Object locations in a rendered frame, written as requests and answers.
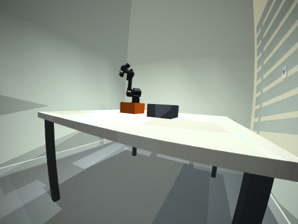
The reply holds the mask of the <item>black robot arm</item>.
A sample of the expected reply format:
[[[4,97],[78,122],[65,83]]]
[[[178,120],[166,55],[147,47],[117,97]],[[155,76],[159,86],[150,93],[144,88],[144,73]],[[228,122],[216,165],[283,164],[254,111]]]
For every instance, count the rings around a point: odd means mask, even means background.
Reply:
[[[121,71],[126,71],[126,69],[127,68],[125,66],[121,67]],[[141,97],[141,93],[142,93],[140,88],[133,88],[133,89],[131,88],[132,87],[132,79],[134,77],[134,74],[135,73],[133,72],[133,69],[127,70],[126,80],[128,80],[128,88],[126,90],[126,96],[132,97],[132,102],[140,103],[139,98]]]

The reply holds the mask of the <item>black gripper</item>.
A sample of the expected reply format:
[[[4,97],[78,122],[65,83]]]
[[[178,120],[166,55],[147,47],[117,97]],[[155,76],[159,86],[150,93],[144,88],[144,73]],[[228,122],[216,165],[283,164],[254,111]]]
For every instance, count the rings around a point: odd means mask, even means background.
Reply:
[[[126,63],[124,66],[125,66],[126,68],[129,68],[129,67],[130,67],[130,65],[129,65],[128,63]],[[124,73],[127,73],[127,70],[128,70],[128,69],[126,69],[126,71],[123,71],[122,73],[121,73],[121,71],[119,71],[119,72],[120,72],[120,73],[119,73],[119,76],[123,77],[123,76],[124,76]]]

